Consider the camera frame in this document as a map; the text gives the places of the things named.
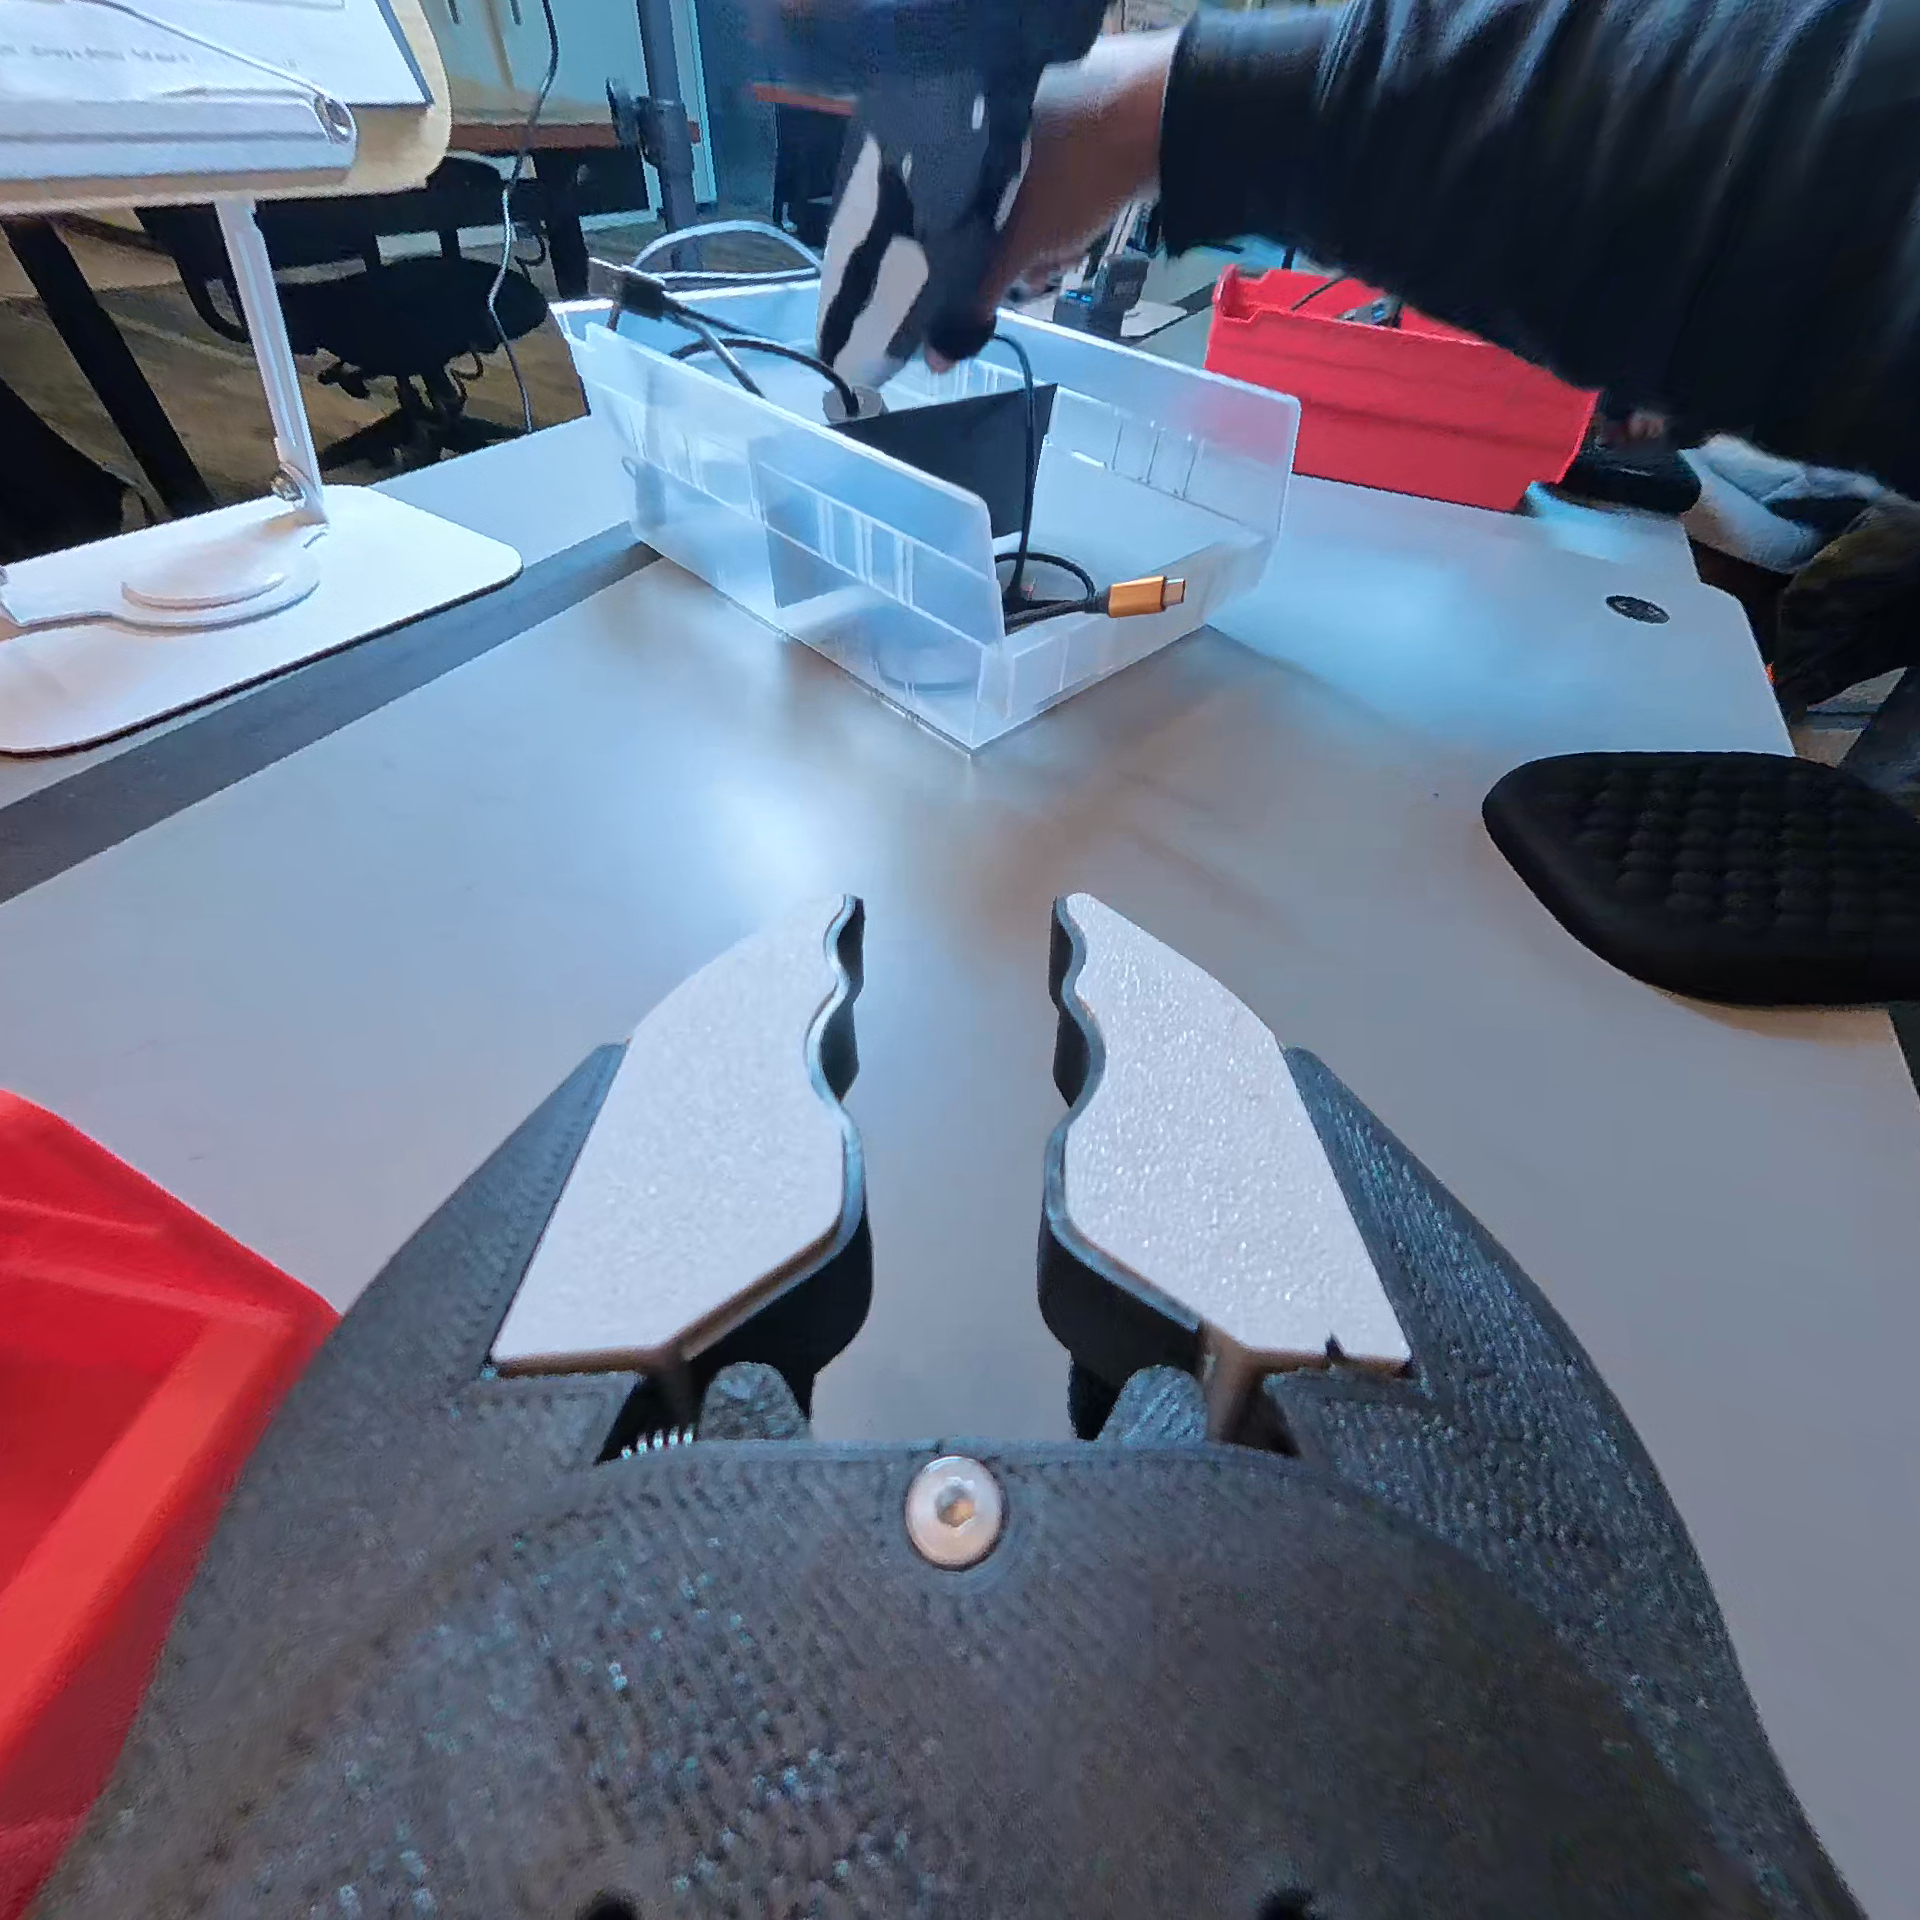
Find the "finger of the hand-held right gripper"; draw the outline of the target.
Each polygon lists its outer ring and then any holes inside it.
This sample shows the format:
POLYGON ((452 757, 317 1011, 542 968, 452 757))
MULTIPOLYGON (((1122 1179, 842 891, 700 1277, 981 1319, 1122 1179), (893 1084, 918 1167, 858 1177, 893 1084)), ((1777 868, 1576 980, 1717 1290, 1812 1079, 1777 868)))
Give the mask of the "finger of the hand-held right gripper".
POLYGON ((1033 103, 977 75, 930 75, 905 113, 905 191, 928 276, 905 325, 906 352, 977 352, 981 283, 1033 152, 1033 103))
POLYGON ((816 354, 850 386, 879 391, 916 351, 938 225, 938 159, 854 119, 822 242, 816 354))

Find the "black light stand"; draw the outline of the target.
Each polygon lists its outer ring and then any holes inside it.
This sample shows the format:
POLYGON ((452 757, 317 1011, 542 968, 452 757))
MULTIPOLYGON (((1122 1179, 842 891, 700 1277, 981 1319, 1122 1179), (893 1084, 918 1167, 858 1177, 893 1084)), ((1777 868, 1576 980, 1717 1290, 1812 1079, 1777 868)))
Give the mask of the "black light stand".
POLYGON ((700 221, 693 175, 693 124, 680 99, 680 64, 668 2, 634 2, 642 88, 607 83, 615 147, 652 167, 657 183, 663 239, 679 239, 700 221))

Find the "white poster stand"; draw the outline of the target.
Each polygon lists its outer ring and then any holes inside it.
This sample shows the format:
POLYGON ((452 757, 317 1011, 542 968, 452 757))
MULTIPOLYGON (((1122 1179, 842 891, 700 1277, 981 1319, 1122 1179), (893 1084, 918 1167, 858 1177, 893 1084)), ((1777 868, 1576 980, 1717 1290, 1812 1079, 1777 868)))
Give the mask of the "white poster stand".
POLYGON ((343 103, 305 88, 89 103, 6 83, 2 135, 4 213, 140 188, 212 205, 276 453, 268 496, 4 567, 4 757, 98 747, 519 578, 509 545, 321 482, 256 202, 346 176, 343 103))

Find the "black office chair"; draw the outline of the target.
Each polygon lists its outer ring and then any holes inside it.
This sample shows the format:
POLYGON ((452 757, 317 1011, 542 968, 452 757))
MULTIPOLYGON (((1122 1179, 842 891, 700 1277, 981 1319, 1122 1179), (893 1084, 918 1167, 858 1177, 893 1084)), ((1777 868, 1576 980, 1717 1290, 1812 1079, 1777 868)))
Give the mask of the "black office chair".
POLYGON ((290 347, 353 401, 388 381, 394 410, 319 449, 335 474, 410 472, 517 434, 469 413, 489 352, 512 352, 546 321, 546 300, 513 264, 469 256, 461 229, 495 213, 502 176, 446 159, 385 196, 279 199, 256 205, 290 347))

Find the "red plastic bin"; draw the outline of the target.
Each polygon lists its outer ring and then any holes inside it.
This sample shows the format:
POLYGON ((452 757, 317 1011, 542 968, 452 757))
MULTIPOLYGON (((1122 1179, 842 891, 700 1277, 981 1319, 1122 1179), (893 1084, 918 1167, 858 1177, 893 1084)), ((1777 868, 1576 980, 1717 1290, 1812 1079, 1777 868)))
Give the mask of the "red plastic bin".
POLYGON ((236 1479, 340 1317, 2 1092, 2 1915, 111 1777, 236 1479))
POLYGON ((1226 267, 1206 370, 1295 399, 1294 466, 1362 490, 1512 513, 1589 439, 1597 396, 1342 274, 1226 267))

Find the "clear plastic bin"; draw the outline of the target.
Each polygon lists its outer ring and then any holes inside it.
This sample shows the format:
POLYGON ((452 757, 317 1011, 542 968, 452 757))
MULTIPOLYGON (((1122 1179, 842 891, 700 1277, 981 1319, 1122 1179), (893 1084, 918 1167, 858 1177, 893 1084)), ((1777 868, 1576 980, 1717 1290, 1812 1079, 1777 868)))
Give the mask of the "clear plastic bin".
POLYGON ((684 295, 705 339, 609 303, 556 311, 634 535, 962 751, 1194 634, 1255 591, 1279 543, 1295 399, 1006 313, 983 356, 911 364, 879 413, 1061 393, 1031 538, 962 556, 830 503, 841 393, 812 352, 813 279, 684 295))

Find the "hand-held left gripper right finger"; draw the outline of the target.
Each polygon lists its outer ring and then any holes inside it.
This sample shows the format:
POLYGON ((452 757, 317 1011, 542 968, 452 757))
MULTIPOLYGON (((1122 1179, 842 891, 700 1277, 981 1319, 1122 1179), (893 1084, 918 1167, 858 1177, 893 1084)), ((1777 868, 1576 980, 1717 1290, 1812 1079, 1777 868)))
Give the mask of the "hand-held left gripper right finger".
POLYGON ((1138 1375, 1197 1384, 1233 1437, 1270 1376, 1400 1379, 1412 1346, 1309 1112, 1304 1058, 1226 985, 1089 895, 1052 908, 1065 1116, 1037 1292, 1092 1433, 1138 1375))

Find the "white cloth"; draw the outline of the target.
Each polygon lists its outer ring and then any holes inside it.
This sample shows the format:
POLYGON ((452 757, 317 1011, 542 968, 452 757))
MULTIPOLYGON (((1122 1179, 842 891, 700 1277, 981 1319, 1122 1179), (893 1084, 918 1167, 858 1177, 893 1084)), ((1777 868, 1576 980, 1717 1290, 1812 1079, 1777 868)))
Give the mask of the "white cloth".
POLYGON ((1872 508, 1903 498, 1878 480, 1764 453, 1734 436, 1679 449, 1695 480, 1681 513, 1692 545, 1774 577, 1791 577, 1872 508))

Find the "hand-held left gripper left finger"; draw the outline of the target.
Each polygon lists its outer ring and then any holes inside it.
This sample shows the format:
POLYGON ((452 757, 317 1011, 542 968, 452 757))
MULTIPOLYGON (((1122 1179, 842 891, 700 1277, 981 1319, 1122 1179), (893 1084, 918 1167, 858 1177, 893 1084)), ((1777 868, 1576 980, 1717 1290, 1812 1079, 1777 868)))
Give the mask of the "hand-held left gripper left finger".
POLYGON ((873 1300, 845 1109, 864 927, 856 897, 796 905, 632 1029, 493 1336, 502 1376, 695 1396, 760 1362, 812 1395, 873 1300))

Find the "black bin divider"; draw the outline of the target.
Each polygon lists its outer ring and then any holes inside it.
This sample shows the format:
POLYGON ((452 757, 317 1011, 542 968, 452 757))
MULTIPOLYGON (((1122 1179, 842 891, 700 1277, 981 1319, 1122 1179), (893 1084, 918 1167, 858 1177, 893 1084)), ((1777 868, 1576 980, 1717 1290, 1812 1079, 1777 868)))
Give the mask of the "black bin divider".
POLYGON ((864 514, 900 538, 958 548, 981 546, 969 496, 988 516, 990 540, 1031 538, 1039 455, 1061 388, 1042 380, 1013 391, 928 401, 833 427, 841 449, 825 455, 816 487, 830 503, 864 514))

